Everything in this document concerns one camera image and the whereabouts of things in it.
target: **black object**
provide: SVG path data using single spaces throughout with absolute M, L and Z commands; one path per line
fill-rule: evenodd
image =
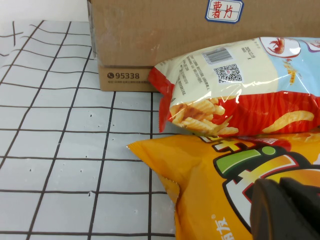
M 320 189 L 292 178 L 255 181 L 250 213 L 254 240 L 320 240 Z

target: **potato chip bag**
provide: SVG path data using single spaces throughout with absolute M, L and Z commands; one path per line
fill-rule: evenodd
M 320 38 L 260 37 L 156 65 L 167 120 L 207 136 L 298 133 L 320 125 Z
M 320 188 L 320 132 L 261 137 L 175 135 L 128 146 L 175 203 L 177 240 L 249 240 L 254 182 Z

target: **cardboard box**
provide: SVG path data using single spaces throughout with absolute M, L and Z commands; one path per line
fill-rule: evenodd
M 318 0 L 217 2 L 90 0 L 89 19 L 101 90 L 154 91 L 146 83 L 154 65 L 214 45 L 263 36 L 320 37 Z M 219 18 L 213 19 L 217 6 Z M 238 22 L 215 22 L 224 19 Z

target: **white tiled surface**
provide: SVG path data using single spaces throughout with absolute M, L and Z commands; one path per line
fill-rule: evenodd
M 158 132 L 161 95 L 100 91 L 88 23 L 32 24 L 0 29 L 0 240 L 173 240 L 172 202 L 126 148 L 178 133 Z

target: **qr code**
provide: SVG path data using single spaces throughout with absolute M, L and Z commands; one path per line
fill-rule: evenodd
M 218 75 L 219 83 L 242 82 L 242 76 L 237 64 L 221 66 L 213 70 Z

